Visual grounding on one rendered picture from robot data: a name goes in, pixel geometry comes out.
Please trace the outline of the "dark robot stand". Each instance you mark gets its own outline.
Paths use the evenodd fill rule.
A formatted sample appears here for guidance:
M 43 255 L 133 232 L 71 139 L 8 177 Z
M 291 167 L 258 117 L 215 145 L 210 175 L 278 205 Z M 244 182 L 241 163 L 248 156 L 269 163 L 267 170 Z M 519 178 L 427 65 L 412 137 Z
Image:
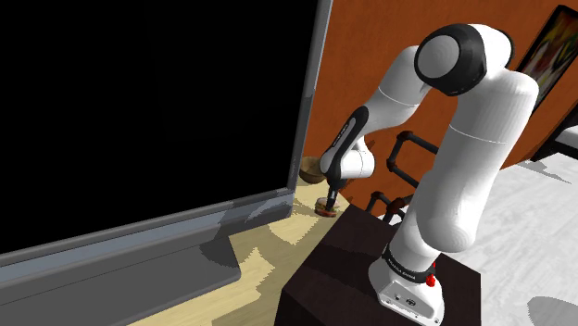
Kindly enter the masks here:
M 420 326 L 382 306 L 368 276 L 396 229 L 349 206 L 283 287 L 274 326 Z M 444 254 L 436 260 L 441 326 L 482 326 L 481 275 Z

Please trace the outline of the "black pipe rack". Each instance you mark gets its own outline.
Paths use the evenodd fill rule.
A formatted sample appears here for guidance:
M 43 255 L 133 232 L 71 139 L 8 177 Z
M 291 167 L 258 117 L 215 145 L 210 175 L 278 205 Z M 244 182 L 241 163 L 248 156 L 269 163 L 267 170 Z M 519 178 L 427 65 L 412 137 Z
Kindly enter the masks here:
M 386 167 L 390 172 L 394 173 L 396 176 L 416 189 L 419 186 L 419 182 L 409 176 L 405 171 L 400 169 L 396 164 L 397 155 L 399 154 L 404 142 L 406 141 L 411 141 L 412 143 L 434 155 L 438 153 L 439 148 L 436 145 L 431 144 L 415 135 L 412 131 L 403 131 L 396 136 L 396 143 L 390 153 L 390 156 L 386 159 Z M 394 215 L 397 215 L 401 219 L 405 218 L 405 212 L 402 210 L 402 208 L 408 206 L 412 198 L 413 195 L 410 194 L 404 197 L 398 197 L 393 201 L 390 201 L 382 192 L 375 191 L 371 194 L 370 202 L 368 203 L 365 211 L 367 213 L 371 213 L 375 203 L 377 201 L 382 201 L 386 204 L 386 211 L 383 215 L 383 221 L 390 223 Z

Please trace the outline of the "small toy hamburger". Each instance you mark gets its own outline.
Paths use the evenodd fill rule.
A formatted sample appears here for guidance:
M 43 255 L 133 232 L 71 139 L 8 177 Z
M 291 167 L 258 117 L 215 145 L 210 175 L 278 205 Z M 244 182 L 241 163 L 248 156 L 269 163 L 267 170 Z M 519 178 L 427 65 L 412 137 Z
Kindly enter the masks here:
M 337 215 L 337 211 L 333 207 L 327 208 L 326 204 L 327 204 L 326 197 L 318 198 L 314 207 L 314 212 L 323 217 L 330 217 L 330 218 L 335 217 Z

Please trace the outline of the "framed wall picture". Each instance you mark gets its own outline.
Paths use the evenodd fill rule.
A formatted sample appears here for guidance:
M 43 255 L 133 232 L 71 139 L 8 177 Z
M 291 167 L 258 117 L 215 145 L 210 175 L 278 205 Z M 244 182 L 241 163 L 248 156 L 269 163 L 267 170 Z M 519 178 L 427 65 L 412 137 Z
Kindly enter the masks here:
M 533 111 L 557 84 L 578 56 L 578 11 L 557 5 L 524 55 L 517 71 L 533 78 L 539 87 Z

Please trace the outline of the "brown wooden bowl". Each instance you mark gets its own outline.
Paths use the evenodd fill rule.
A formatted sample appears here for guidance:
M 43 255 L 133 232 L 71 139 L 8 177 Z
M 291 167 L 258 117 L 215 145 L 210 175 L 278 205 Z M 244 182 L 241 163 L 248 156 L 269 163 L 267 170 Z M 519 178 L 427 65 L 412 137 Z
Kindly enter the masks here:
M 318 157 L 303 157 L 299 168 L 300 178 L 309 184 L 318 184 L 325 180 L 324 174 L 320 170 L 320 159 Z

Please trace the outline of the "light wooden table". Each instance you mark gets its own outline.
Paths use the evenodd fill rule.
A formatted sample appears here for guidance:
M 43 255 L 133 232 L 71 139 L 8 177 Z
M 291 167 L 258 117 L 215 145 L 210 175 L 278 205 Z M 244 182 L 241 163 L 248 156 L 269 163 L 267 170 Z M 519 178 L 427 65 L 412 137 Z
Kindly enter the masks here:
M 314 213 L 328 184 L 297 180 L 291 215 L 230 237 L 241 278 L 129 326 L 273 326 L 282 288 L 331 229 Z

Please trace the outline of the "large grey-framed television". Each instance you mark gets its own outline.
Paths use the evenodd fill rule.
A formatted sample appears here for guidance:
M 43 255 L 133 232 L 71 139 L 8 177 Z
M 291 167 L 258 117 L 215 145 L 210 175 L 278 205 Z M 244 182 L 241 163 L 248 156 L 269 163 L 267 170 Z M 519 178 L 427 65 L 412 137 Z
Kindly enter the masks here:
M 333 0 L 46 0 L 0 68 L 0 326 L 129 326 L 293 210 Z

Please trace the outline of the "dark furniture with white top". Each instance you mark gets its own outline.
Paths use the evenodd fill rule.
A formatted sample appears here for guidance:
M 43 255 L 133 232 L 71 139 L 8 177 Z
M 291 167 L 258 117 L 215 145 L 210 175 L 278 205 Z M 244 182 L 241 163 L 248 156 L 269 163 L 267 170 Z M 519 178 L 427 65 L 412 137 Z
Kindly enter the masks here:
M 578 160 L 578 119 L 560 124 L 530 160 L 536 162 L 557 153 Z

